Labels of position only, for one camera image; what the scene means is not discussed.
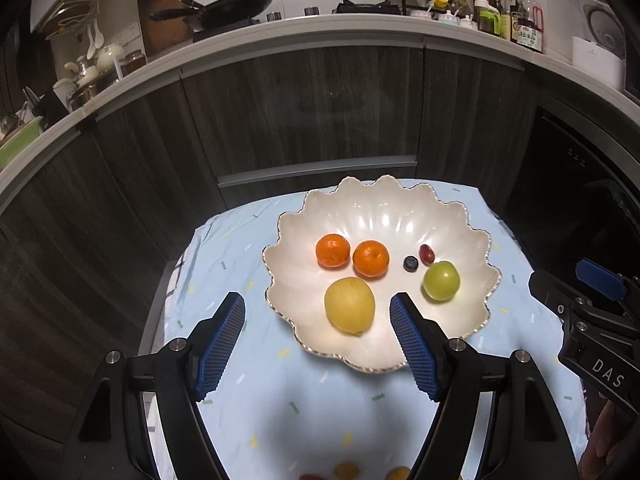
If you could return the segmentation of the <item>right hand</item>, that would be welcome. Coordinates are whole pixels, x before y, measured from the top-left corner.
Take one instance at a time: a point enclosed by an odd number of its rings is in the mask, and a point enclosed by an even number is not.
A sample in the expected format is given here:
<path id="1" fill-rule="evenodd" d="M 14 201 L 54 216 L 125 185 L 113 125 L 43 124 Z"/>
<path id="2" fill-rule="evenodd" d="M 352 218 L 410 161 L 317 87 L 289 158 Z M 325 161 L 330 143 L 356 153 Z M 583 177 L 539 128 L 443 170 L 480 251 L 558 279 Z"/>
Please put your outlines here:
<path id="1" fill-rule="evenodd" d="M 581 479 L 639 478 L 639 419 L 606 402 L 578 463 Z"/>

